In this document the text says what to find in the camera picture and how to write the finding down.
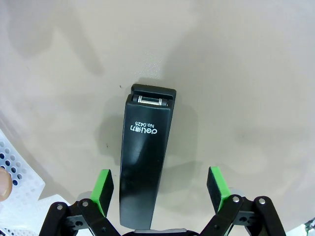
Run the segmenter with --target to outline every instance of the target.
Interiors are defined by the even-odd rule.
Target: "black stapler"
[[[153,217],[176,91],[134,84],[124,118],[120,223],[149,229]]]

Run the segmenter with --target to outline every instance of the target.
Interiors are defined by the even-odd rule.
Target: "screw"
[[[239,199],[238,197],[236,197],[236,196],[234,196],[234,197],[232,198],[232,200],[233,200],[233,202],[235,202],[235,203],[238,203],[238,202],[240,201],[240,199]]]
[[[259,198],[258,201],[259,201],[260,204],[265,204],[266,203],[266,201],[263,198]]]
[[[58,204],[57,210],[61,210],[62,208],[63,208],[63,206],[61,204]]]

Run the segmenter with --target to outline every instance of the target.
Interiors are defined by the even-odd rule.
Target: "hole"
[[[241,217],[241,218],[240,218],[240,221],[241,221],[241,222],[245,222],[245,221],[247,221],[247,218],[246,218],[246,217]]]
[[[77,222],[75,222],[75,225],[76,225],[76,226],[82,226],[83,223],[82,223],[82,221],[77,221]]]

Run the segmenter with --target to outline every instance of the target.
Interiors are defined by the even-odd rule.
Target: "finger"
[[[0,202],[7,199],[12,191],[11,175],[3,168],[0,168]]]

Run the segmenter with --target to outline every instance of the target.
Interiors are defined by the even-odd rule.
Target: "green gripper pad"
[[[224,200],[231,195],[231,192],[218,166],[209,168],[207,187],[211,197],[212,205],[215,209],[215,212],[217,213],[223,206]]]
[[[114,191],[114,184],[110,170],[101,170],[90,199],[98,205],[100,212],[106,217],[110,200]]]

